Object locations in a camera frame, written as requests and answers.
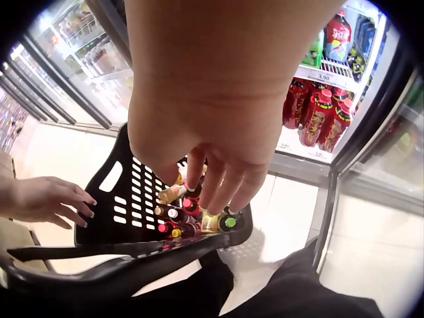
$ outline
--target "beverage bottle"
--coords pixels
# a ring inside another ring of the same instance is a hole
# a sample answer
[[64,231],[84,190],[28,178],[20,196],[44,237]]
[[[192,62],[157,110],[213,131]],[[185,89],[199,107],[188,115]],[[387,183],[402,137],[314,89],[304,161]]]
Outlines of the beverage bottle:
[[318,141],[319,148],[330,153],[352,121],[352,101],[350,99],[341,100],[334,109],[333,116],[328,118],[328,123],[325,124]]
[[188,223],[180,226],[179,229],[174,229],[172,231],[173,238],[186,238],[194,237],[201,234],[201,227],[199,223]]
[[218,227],[221,231],[229,232],[236,226],[237,219],[228,214],[221,214],[218,220]]
[[170,204],[187,192],[184,185],[174,184],[172,187],[162,190],[158,193],[158,199],[162,204]]
[[306,124],[308,123],[310,117],[307,117],[308,114],[308,110],[309,110],[309,106],[310,106],[310,99],[311,97],[316,97],[318,98],[318,94],[321,92],[321,90],[326,89],[327,85],[322,84],[322,83],[318,83],[318,82],[314,82],[314,81],[309,81],[309,89],[308,89],[308,95],[306,97],[306,100],[304,102],[304,106],[303,106],[303,111],[302,111],[302,117],[300,120],[300,123],[302,124],[302,127],[305,127]]
[[308,107],[309,121],[305,128],[302,129],[300,134],[300,142],[307,147],[313,147],[317,143],[320,136],[322,125],[331,114],[333,104],[331,104],[332,94],[328,89],[323,89],[318,94],[318,98],[311,96],[310,104]]
[[168,216],[175,224],[195,223],[196,220],[187,213],[184,213],[183,209],[169,209]]
[[283,106],[283,125],[295,129],[300,124],[303,104],[308,95],[308,84],[299,78],[293,78]]
[[172,231],[178,227],[171,221],[165,222],[165,224],[158,225],[158,231],[163,233],[167,237],[172,237]]

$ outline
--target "white floor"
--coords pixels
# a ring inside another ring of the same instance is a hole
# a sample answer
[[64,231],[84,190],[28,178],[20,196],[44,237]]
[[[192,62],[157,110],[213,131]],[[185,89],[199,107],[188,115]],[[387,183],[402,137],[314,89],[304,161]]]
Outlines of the white floor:
[[[36,123],[25,127],[11,150],[17,178],[57,176],[84,188],[114,145],[114,138]],[[254,229],[244,244],[220,251],[236,278],[221,313],[228,312],[262,289],[277,261],[304,247],[318,188],[268,174],[251,201]],[[27,224],[43,246],[73,245],[73,231],[49,223]],[[77,273],[116,255],[52,260],[58,273]],[[185,279],[200,268],[198,261],[145,286],[140,293]]]

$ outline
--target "basket hole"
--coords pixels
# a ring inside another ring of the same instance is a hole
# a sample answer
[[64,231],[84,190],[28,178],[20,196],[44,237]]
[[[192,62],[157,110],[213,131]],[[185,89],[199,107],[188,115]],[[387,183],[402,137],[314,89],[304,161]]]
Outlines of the basket hole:
[[134,226],[142,227],[142,224],[139,221],[132,221],[131,224]]
[[116,216],[116,215],[113,217],[113,221],[118,222],[118,223],[122,223],[122,224],[127,223],[127,220],[126,219],[124,219],[124,218],[122,218],[120,216]]
[[127,210],[125,210],[124,208],[121,208],[120,206],[114,206],[113,210],[115,210],[118,213],[122,213],[122,214],[127,214]]
[[131,189],[138,194],[141,194],[141,191],[139,189],[137,189],[136,187],[131,187]]
[[136,203],[131,204],[131,206],[132,206],[133,208],[137,209],[137,210],[141,210],[141,206],[140,206],[140,205],[138,205],[138,204],[136,204]]
[[141,219],[141,214],[140,213],[137,213],[137,212],[131,212],[131,215],[133,216],[133,217],[135,217],[135,218],[139,218],[139,219]]
[[127,204],[127,201],[125,199],[122,199],[121,197],[115,197],[115,202],[121,203],[123,205]]
[[141,166],[141,162],[136,158],[136,157],[133,157],[133,161],[136,163],[136,164],[138,164],[139,166]]
[[134,177],[136,177],[137,179],[141,179],[141,176],[140,176],[137,172],[132,171],[132,174],[133,174],[133,176],[134,176]]
[[141,202],[141,199],[140,199],[139,196],[133,194],[131,197],[133,198],[133,200],[138,201],[138,202]]
[[133,168],[134,168],[134,170],[136,170],[136,171],[138,171],[138,172],[141,172],[140,167],[136,166],[135,164],[133,164]]
[[111,192],[119,180],[122,174],[122,165],[119,161],[116,161],[109,174],[100,184],[99,189],[104,192]]
[[141,187],[141,183],[139,183],[136,179],[132,179],[132,182],[133,182],[136,186]]

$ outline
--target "shopping basket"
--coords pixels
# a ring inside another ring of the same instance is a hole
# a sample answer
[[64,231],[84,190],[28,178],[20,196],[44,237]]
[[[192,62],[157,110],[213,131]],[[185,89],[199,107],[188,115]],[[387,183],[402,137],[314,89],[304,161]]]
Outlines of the shopping basket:
[[[116,162],[122,173],[110,192],[100,190]],[[186,158],[179,161],[184,165]],[[25,294],[60,299],[73,303],[130,297],[143,286],[168,275],[208,252],[239,245],[252,232],[250,206],[230,232],[168,240],[157,229],[161,222],[153,213],[157,193],[165,185],[151,169],[140,164],[130,150],[127,124],[118,133],[106,162],[93,176],[86,191],[97,201],[90,206],[93,219],[81,213],[87,228],[75,228],[75,247],[29,247],[0,252],[0,282],[4,287]],[[32,259],[69,259],[99,254],[124,254],[82,273],[61,275],[35,273],[14,266],[13,257]]]

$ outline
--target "store shelf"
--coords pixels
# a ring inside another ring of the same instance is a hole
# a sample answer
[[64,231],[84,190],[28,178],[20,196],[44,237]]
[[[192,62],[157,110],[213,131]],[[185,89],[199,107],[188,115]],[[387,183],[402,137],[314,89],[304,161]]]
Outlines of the store shelf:
[[353,79],[352,71],[347,63],[325,59],[324,56],[321,59],[320,68],[301,64],[294,76],[343,88],[353,93],[356,93],[358,89],[358,83]]
[[318,145],[315,147],[305,147],[299,140],[300,130],[288,129],[282,127],[281,135],[278,140],[276,151],[290,153],[296,156],[313,159],[325,163],[330,163],[332,155],[326,151],[322,151]]

